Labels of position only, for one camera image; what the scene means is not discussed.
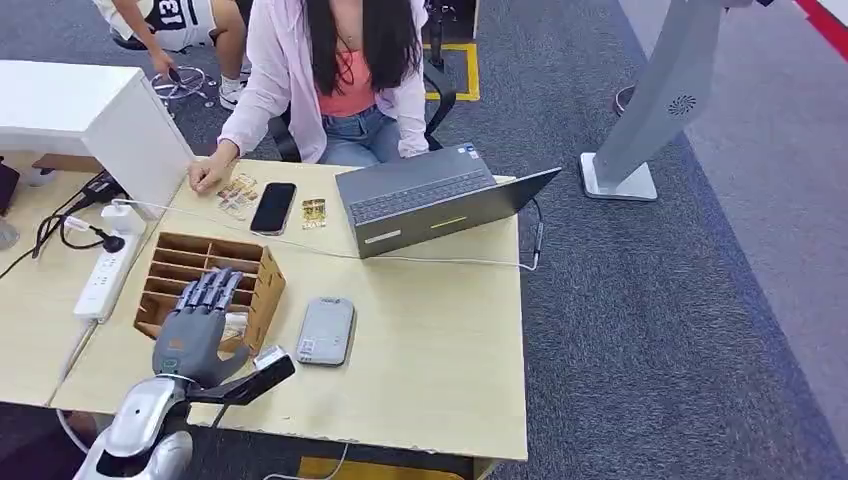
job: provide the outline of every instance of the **laptop keyboard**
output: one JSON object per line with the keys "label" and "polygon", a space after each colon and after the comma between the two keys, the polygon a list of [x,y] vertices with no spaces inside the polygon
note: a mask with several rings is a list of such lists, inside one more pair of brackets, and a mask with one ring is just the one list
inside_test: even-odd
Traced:
{"label": "laptop keyboard", "polygon": [[473,192],[492,185],[492,176],[484,170],[456,177],[449,177],[432,183],[374,197],[350,205],[356,223],[370,222],[396,213],[423,207],[446,198]]}

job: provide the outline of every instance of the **sneaker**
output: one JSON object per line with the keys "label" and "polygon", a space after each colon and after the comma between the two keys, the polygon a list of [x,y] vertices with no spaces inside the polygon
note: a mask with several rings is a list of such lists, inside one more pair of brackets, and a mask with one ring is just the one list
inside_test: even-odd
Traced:
{"label": "sneaker", "polygon": [[243,91],[244,85],[241,84],[236,89],[225,89],[224,85],[221,85],[218,88],[218,98],[221,106],[230,111],[235,110],[236,105],[238,105],[238,99],[241,97],[241,92]]}
{"label": "sneaker", "polygon": [[247,57],[244,57],[244,61],[241,62],[241,75],[239,76],[239,80],[242,82],[246,82],[248,78],[250,78],[250,71],[253,69],[253,64],[250,63],[250,60]]}

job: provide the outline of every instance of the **gold card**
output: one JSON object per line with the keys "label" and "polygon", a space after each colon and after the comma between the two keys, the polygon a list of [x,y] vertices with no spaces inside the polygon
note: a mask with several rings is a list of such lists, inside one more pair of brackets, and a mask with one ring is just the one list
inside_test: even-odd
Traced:
{"label": "gold card", "polygon": [[312,230],[327,225],[327,202],[323,198],[303,201],[303,229]]}

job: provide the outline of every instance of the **white power strip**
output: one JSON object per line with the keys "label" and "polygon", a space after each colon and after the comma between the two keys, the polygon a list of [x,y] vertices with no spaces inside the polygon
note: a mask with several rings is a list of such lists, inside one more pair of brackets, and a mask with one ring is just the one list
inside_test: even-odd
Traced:
{"label": "white power strip", "polygon": [[104,251],[97,259],[74,307],[74,316],[80,320],[96,320],[98,323],[106,321],[115,308],[118,293],[135,258],[141,236],[121,235],[116,231],[111,234],[123,238],[126,243],[117,253]]}

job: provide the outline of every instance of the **red stripe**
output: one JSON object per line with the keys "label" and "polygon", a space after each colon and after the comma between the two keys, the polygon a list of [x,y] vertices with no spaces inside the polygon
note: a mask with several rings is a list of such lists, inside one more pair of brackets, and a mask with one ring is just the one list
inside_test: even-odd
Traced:
{"label": "red stripe", "polygon": [[817,0],[795,0],[807,12],[810,22],[833,45],[842,58],[848,61],[848,27],[842,24]]}

